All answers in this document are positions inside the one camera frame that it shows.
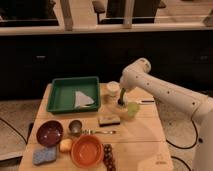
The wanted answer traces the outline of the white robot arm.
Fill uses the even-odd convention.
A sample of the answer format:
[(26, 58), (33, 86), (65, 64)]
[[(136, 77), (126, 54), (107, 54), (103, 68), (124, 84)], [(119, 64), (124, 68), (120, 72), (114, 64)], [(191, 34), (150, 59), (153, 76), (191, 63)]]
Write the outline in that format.
[(131, 91), (144, 89), (164, 103), (188, 114), (200, 125), (193, 171), (213, 171), (213, 97), (149, 75), (151, 64), (139, 58), (122, 71), (120, 87)]

